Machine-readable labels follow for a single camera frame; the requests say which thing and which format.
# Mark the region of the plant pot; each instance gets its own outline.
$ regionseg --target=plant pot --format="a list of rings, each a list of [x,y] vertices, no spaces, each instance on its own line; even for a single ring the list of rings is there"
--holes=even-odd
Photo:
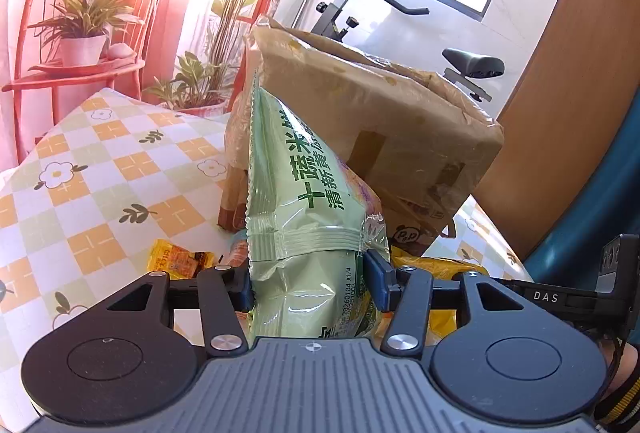
[[[60,40],[60,54],[65,67],[95,65],[107,39],[105,34],[91,38],[63,38]]]
[[[220,99],[219,103],[209,106],[197,106],[196,108],[183,108],[181,110],[175,110],[182,114],[189,114],[190,116],[197,116],[199,118],[215,118],[225,113],[226,99]]]

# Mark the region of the metal screw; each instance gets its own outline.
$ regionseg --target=metal screw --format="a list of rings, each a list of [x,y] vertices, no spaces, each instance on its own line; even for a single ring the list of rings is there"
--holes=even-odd
[[[242,339],[233,334],[222,334],[211,340],[211,346],[216,350],[229,352],[230,350],[239,349],[242,346]]]
[[[387,339],[386,344],[394,350],[411,350],[418,346],[418,339],[409,334],[396,334]]]

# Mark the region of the gray gripper base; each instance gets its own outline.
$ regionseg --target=gray gripper base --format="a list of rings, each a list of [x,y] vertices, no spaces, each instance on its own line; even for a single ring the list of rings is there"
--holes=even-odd
[[[263,338],[241,357],[210,361],[185,396],[156,415],[99,429],[44,417],[27,431],[507,433],[526,429],[465,414],[430,386],[418,363],[385,357],[367,339]],[[531,430],[596,431],[584,418]]]

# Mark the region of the bike seat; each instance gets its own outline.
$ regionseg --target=bike seat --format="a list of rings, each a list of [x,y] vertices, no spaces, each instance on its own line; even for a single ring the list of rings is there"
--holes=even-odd
[[[496,78],[504,74],[504,62],[498,58],[473,54],[456,48],[446,48],[442,51],[442,55],[460,74],[468,78]]]

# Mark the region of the white wall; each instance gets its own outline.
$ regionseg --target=white wall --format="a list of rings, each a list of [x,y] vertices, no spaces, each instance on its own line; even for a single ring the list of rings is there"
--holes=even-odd
[[[319,17],[318,2],[310,0],[300,28],[310,30]],[[427,6],[428,16],[407,16],[383,0],[350,0],[338,26],[353,16],[360,26],[351,30],[344,42],[365,52],[424,70],[444,72],[447,60],[441,52],[455,47],[501,58],[506,72],[500,78],[479,80],[493,96],[482,108],[497,116],[507,102],[522,71],[538,44],[556,0],[492,0],[482,22],[435,0],[399,0],[409,7]],[[276,18],[286,25],[302,0],[282,0]]]

